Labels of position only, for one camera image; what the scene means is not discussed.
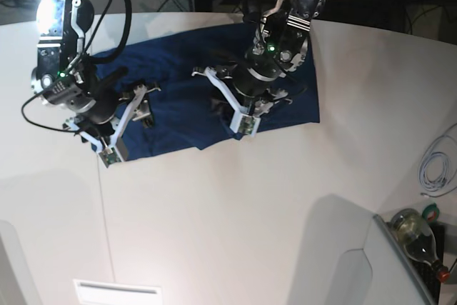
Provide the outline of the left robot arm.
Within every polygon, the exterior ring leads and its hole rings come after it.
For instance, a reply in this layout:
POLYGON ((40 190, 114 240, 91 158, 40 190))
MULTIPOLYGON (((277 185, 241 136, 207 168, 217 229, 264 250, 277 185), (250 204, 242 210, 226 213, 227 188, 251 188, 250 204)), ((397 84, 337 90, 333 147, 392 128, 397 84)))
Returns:
POLYGON ((246 14, 256 25, 253 42, 242 57, 224 51, 214 55, 225 64, 195 68, 219 91, 216 103, 230 112, 228 127, 234 134, 255 136, 262 119, 279 104, 292 104, 307 90, 293 76, 306 60, 311 22, 326 0, 275 0, 268 9, 246 14))

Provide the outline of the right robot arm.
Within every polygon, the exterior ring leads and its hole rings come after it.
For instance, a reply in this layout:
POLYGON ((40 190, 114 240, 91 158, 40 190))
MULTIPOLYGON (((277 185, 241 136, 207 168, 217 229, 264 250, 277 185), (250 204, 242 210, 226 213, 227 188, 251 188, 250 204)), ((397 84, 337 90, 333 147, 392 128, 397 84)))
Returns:
POLYGON ((79 135, 89 142, 105 167, 127 161, 129 151, 123 135, 132 121, 150 127, 154 116, 149 93, 158 91, 156 83, 138 79, 117 91, 115 85, 129 70, 120 66, 105 77, 97 67, 120 57, 126 48, 133 6, 124 0, 125 21, 118 46, 107 56, 89 53, 101 24, 95 20, 90 0, 40 0, 36 12, 39 29, 37 65, 31 73, 33 96, 48 106, 62 106, 73 112, 58 129, 61 133, 79 135))

